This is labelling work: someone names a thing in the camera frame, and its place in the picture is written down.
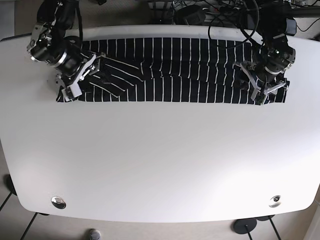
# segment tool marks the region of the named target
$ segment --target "wire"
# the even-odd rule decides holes
[[[221,23],[222,27],[224,28],[224,27],[225,27],[225,24],[224,24],[224,22],[223,22],[219,17],[220,17],[220,14],[217,15],[217,16],[215,16],[215,17],[213,17],[213,19],[212,19],[211,22],[210,22],[210,25],[212,25],[212,23],[213,23],[216,19],[218,19],[219,22]]]
[[[208,3],[206,0],[205,0],[204,2],[206,2],[206,3],[209,4],[210,6],[214,7],[215,9],[217,9],[215,6],[213,6],[212,4]],[[257,28],[258,28],[258,25],[259,25],[259,20],[260,20],[260,16],[259,16],[259,15],[260,15],[260,13],[259,13],[259,6],[258,6],[256,0],[252,0],[252,2],[253,2],[253,4],[254,4],[254,6],[255,6],[255,11],[256,11],[256,22],[255,22],[255,26],[254,26],[254,29],[253,29],[252,33],[251,33],[249,36],[247,36],[247,37],[245,38],[245,40],[243,40],[242,42],[240,42],[240,43],[238,43],[238,44],[235,44],[234,46],[226,47],[226,46],[219,46],[219,45],[217,44],[216,46],[217,46],[218,48],[220,48],[220,49],[235,49],[235,48],[237,48],[237,47],[245,44],[245,43],[246,43],[248,40],[250,40],[250,39],[252,38],[252,36],[256,33]],[[211,35],[210,35],[210,30],[211,30],[211,24],[210,24],[210,26],[209,26],[209,28],[208,28],[208,37],[209,37],[210,41],[212,42],[212,38],[211,38]]]
[[[314,6],[317,2],[319,2],[320,0],[315,0],[314,3],[312,3],[310,6]]]
[[[308,31],[311,27],[312,27],[312,25],[313,24],[315,24],[317,21],[319,21],[320,20],[320,18],[318,18],[317,20],[315,20],[306,30],[301,30],[301,28],[298,26],[298,24],[296,25],[297,27],[298,27],[298,29],[301,31],[301,32],[306,32],[306,31]]]
[[[84,32],[83,32],[83,26],[82,26],[82,17],[81,17],[81,13],[80,13],[80,8],[79,8],[79,2],[76,5],[75,8],[76,11],[76,15],[78,17],[78,23],[79,23],[79,38],[80,38],[80,42],[81,42],[81,46],[82,46],[82,42],[84,40]]]

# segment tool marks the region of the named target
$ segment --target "black and white striped fabric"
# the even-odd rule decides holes
[[[251,104],[253,87],[237,86],[240,68],[252,61],[250,43],[196,38],[128,38],[83,42],[83,50],[105,53],[99,73],[79,83],[85,102],[191,102]],[[284,103],[289,82],[265,104]],[[64,102],[61,91],[57,102]]]

